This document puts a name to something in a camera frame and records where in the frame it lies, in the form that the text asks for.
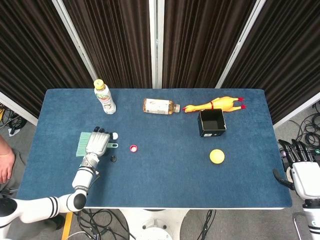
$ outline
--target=green brush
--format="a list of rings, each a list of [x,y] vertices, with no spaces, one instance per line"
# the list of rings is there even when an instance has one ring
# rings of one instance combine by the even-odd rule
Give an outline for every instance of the green brush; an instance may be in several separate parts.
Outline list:
[[[80,139],[78,143],[78,148],[76,149],[76,157],[83,157],[87,154],[86,147],[89,142],[89,138],[91,136],[91,132],[81,132]],[[108,143],[107,148],[115,149],[118,147],[117,143]]]

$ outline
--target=tennis ball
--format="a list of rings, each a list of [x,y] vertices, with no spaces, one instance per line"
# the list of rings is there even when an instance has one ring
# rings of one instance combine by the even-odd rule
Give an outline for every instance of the tennis ball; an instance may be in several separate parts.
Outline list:
[[[225,154],[220,149],[214,149],[210,152],[210,160],[214,164],[220,164],[225,160]]]

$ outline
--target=rubber chicken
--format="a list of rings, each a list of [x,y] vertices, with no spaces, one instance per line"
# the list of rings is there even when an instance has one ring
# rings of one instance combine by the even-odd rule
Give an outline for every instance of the rubber chicken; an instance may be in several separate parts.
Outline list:
[[[203,104],[203,105],[188,105],[182,108],[182,110],[185,113],[190,113],[190,112],[195,112],[195,111],[200,111],[200,110],[205,110],[205,109],[222,109],[224,112],[232,112],[235,110],[239,109],[245,109],[247,106],[242,104],[241,106],[234,106],[234,101],[239,101],[243,102],[244,98],[243,97],[229,97],[229,96],[224,96],[224,97],[218,97],[216,99],[213,99],[212,101]]]

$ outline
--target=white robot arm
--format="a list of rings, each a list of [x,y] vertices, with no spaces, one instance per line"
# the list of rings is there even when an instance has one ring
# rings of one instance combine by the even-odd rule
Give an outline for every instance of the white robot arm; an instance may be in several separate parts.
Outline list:
[[[292,217],[298,238],[302,240],[296,217],[297,215],[304,215],[312,239],[320,240],[320,167],[303,142],[294,139],[292,139],[293,145],[283,140],[278,142],[285,151],[293,182],[282,179],[276,169],[273,169],[273,175],[280,184],[295,190],[297,195],[304,200],[302,205],[304,213],[296,212]]]
[[[0,239],[6,238],[10,224],[15,218],[20,218],[23,223],[33,223],[53,218],[59,213],[82,210],[87,201],[92,178],[94,174],[99,174],[96,170],[98,157],[105,153],[109,139],[113,136],[116,134],[107,133],[103,128],[94,129],[86,147],[86,155],[72,182],[74,193],[35,200],[0,199]]]

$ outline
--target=plastic bottle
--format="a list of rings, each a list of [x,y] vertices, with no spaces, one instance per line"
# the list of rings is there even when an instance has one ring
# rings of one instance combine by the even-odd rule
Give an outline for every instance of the plastic bottle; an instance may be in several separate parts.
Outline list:
[[[116,104],[112,100],[112,96],[109,88],[105,85],[101,79],[94,81],[94,93],[96,98],[100,101],[103,107],[103,111],[106,114],[114,114],[117,110]]]
[[[169,115],[179,113],[180,105],[174,104],[174,102],[170,100],[145,98],[143,101],[143,111],[149,114]]]

